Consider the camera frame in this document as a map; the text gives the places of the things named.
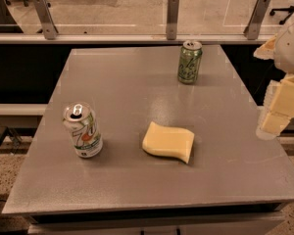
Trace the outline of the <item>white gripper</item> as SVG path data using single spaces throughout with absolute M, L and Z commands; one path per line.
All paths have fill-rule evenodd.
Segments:
M 253 56 L 261 60 L 274 59 L 275 66 L 285 73 L 294 73 L 294 13 L 285 22 L 277 36 L 273 36 Z M 271 140 L 294 118 L 294 74 L 287 74 L 280 81 L 272 80 L 266 91 L 256 135 Z

